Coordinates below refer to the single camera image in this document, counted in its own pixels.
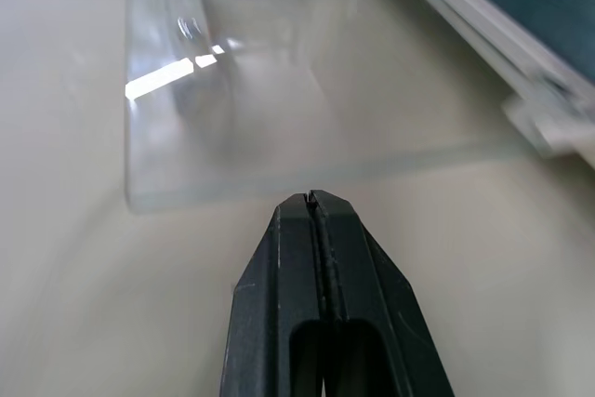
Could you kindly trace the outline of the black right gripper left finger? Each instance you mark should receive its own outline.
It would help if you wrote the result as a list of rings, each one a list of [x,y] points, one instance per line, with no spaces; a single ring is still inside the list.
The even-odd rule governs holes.
[[[321,191],[278,204],[233,290],[219,393],[324,393],[324,281],[314,209]]]

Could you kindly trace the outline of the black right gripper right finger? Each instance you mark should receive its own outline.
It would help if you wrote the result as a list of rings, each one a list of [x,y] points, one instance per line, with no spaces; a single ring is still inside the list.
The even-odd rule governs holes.
[[[327,395],[452,395],[411,285],[352,205],[322,190],[308,202],[330,320]]]

